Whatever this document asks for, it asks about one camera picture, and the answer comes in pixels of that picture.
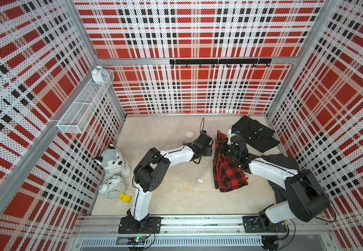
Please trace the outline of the red black plaid shirt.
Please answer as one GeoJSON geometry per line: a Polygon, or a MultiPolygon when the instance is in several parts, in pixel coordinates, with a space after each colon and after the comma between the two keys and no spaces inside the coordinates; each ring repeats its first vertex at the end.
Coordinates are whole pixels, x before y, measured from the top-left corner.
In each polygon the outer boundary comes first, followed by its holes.
{"type": "Polygon", "coordinates": [[[218,130],[215,139],[213,178],[215,188],[220,192],[229,192],[248,185],[246,174],[231,157],[226,155],[227,141],[227,136],[218,130]]]}

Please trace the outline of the clear plastic vacuum bag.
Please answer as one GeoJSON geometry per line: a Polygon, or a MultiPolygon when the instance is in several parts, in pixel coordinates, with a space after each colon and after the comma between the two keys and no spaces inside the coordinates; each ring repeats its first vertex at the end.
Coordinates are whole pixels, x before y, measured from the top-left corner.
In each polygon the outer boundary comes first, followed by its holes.
{"type": "Polygon", "coordinates": [[[192,142],[183,142],[181,147],[172,150],[161,151],[159,156],[155,159],[157,166],[155,170],[159,169],[158,174],[155,175],[155,181],[161,183],[168,171],[172,166],[184,162],[194,162],[199,164],[203,156],[212,155],[212,146],[214,140],[207,134],[204,129],[205,119],[202,118],[200,124],[200,135],[192,142]]]}

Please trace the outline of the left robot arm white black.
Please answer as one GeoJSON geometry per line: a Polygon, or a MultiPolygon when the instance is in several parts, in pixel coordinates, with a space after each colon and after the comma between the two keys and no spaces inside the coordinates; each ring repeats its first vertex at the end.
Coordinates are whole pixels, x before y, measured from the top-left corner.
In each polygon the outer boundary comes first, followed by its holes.
{"type": "Polygon", "coordinates": [[[135,197],[128,217],[137,223],[145,220],[149,215],[152,193],[162,183],[169,168],[184,162],[199,164],[202,157],[212,155],[213,143],[214,140],[202,130],[197,139],[184,142],[176,149],[149,149],[133,171],[135,197]]]}

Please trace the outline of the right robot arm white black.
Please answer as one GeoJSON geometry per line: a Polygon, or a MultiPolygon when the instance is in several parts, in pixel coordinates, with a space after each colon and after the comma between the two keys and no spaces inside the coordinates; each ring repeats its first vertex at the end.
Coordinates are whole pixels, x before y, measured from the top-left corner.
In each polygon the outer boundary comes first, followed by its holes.
{"type": "Polygon", "coordinates": [[[292,219],[309,222],[330,206],[329,199],[310,170],[290,169],[250,154],[245,139],[235,129],[228,131],[227,144],[231,147],[228,150],[230,157],[240,169],[276,184],[286,198],[262,210],[258,216],[259,223],[269,226],[292,219]]]}

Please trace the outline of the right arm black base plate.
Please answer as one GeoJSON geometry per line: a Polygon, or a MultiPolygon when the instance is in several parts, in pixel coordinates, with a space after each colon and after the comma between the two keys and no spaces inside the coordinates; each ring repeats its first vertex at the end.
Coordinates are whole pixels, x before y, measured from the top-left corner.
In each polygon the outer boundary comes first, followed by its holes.
{"type": "Polygon", "coordinates": [[[264,216],[244,216],[243,226],[246,233],[287,233],[283,222],[272,223],[264,216]]]}

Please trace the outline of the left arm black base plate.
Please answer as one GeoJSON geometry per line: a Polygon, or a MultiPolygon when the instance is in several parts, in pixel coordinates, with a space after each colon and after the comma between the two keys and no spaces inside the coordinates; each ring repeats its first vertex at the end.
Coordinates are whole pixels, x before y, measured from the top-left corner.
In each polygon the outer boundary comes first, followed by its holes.
{"type": "Polygon", "coordinates": [[[158,234],[161,228],[162,217],[147,216],[142,221],[137,221],[133,216],[123,217],[120,221],[119,234],[158,234]]]}

